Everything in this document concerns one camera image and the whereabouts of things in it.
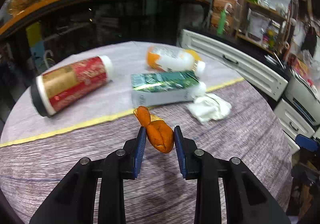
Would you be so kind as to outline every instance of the white towel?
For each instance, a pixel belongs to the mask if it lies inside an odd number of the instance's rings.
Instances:
[[[206,94],[199,97],[193,103],[187,105],[191,114],[201,123],[207,123],[211,119],[224,119],[231,111],[231,104],[214,94]]]

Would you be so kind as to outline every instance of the round table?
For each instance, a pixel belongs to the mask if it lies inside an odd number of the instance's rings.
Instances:
[[[108,83],[53,118],[39,116],[29,89],[14,106],[0,139],[0,187],[28,223],[57,183],[82,157],[105,158],[137,136],[140,124],[132,115],[130,74],[150,71],[145,54],[151,43],[128,42],[73,55],[59,67],[96,55],[108,55],[116,73]],[[289,202],[291,154],[280,122],[264,98],[234,70],[203,56],[209,91],[232,105],[226,119],[201,125],[185,103],[158,106],[151,113],[216,158],[237,156],[285,209]],[[222,182],[221,212],[226,223]],[[100,182],[96,202],[99,203]],[[141,172],[124,181],[127,223],[193,223],[196,181],[180,174],[175,149],[162,154],[147,141]],[[97,207],[94,223],[97,222]]]

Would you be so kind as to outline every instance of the yellow tape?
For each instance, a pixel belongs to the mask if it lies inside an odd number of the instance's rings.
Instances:
[[[212,92],[214,90],[218,90],[218,89],[233,85],[233,84],[235,84],[237,82],[242,82],[243,80],[244,80],[243,78],[239,78],[239,79],[236,79],[236,80],[225,82],[225,83],[220,84],[220,85],[212,86],[212,87],[207,88],[206,92]],[[35,140],[38,140],[38,139],[44,139],[44,138],[47,138],[47,137],[51,137],[51,136],[55,136],[55,135],[59,135],[59,134],[64,134],[64,133],[67,133],[67,132],[70,132],[70,131],[73,131],[73,130],[76,130],[76,129],[89,127],[89,126],[94,126],[94,125],[97,125],[97,124],[100,124],[100,123],[103,123],[103,122],[113,121],[113,120],[116,120],[118,118],[121,118],[121,117],[124,117],[124,116],[128,116],[128,115],[131,115],[131,114],[133,114],[133,108],[129,109],[127,111],[123,111],[123,112],[119,112],[119,113],[113,114],[113,115],[106,115],[106,116],[90,119],[88,121],[81,122],[81,123],[73,125],[71,127],[65,127],[65,128],[59,129],[59,130],[48,132],[48,133],[43,133],[43,134],[36,135],[36,136],[31,136],[31,137],[26,137],[26,138],[21,138],[21,139],[13,140],[13,141],[10,141],[10,142],[6,142],[6,143],[3,143],[3,144],[0,144],[0,147],[23,144],[23,143],[30,142],[30,141],[35,141]]]

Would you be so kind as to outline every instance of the white cabinet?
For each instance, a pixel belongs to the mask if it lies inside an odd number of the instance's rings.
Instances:
[[[263,63],[210,37],[183,30],[181,46],[219,60],[276,101],[288,84],[283,77]]]
[[[300,150],[300,147],[294,142],[294,140],[284,132],[284,136],[287,139],[288,145],[290,147],[290,152],[293,155],[294,153]]]
[[[273,112],[279,118],[284,132],[292,139],[295,139],[298,134],[311,137],[315,132],[308,122],[284,100],[279,102]]]

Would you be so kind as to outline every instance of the orange fabric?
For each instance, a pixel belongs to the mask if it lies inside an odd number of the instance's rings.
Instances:
[[[151,121],[148,108],[140,106],[135,114],[140,124],[147,129],[148,140],[158,151],[167,154],[173,148],[173,131],[163,120]]]

